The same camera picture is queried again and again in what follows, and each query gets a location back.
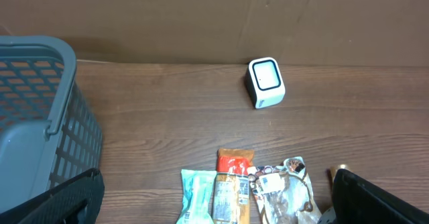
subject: food package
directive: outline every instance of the food package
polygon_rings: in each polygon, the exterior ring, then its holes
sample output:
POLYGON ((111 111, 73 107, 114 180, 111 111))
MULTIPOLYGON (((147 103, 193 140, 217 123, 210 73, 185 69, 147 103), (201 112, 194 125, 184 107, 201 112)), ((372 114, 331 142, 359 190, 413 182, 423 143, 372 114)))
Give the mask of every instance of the food package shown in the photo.
POLYGON ((321 214, 301 157, 283 166, 250 167, 250 187, 263 224, 316 224, 321 214))
POLYGON ((182 170, 183 209, 177 224, 213 224, 208 202, 215 178, 215 170, 182 170))
POLYGON ((253 150, 219 150, 213 202, 215 224, 249 224, 249 177, 253 150))

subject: light blue packet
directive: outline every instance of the light blue packet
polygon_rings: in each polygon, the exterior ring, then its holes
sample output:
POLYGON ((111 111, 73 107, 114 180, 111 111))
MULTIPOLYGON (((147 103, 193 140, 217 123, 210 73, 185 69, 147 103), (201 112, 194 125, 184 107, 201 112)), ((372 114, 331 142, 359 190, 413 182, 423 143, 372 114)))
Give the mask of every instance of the light blue packet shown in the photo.
POLYGON ((183 209, 176 224, 213 224, 208 202, 217 172, 182 170, 183 209))

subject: blue plastic basket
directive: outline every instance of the blue plastic basket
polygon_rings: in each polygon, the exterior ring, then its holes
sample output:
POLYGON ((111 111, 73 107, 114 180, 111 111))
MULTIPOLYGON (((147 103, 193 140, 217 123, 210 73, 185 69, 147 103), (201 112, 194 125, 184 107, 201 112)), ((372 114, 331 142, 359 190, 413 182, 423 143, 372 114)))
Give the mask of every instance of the blue plastic basket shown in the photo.
POLYGON ((0 213, 99 167, 101 129, 57 38, 0 36, 0 213))

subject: brown wall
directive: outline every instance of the brown wall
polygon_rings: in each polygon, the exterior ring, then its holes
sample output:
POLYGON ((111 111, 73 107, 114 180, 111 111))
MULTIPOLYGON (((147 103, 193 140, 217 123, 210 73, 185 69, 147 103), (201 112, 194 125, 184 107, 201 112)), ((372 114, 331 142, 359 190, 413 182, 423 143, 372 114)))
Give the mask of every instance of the brown wall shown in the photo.
POLYGON ((429 0, 0 0, 0 34, 113 62, 429 66, 429 0))

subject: wooden table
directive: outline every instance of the wooden table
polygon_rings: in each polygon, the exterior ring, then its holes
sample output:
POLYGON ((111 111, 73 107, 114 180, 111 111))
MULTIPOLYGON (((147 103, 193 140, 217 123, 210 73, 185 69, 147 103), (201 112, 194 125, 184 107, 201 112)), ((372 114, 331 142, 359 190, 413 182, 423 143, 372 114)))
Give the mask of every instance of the wooden table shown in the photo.
POLYGON ((282 66, 286 98, 261 110, 245 69, 80 62, 77 82, 104 135, 97 223, 175 223, 180 170, 214 170, 221 147, 253 149, 257 165, 302 156, 321 211, 331 205, 327 169, 341 163, 429 211, 429 68, 282 66))

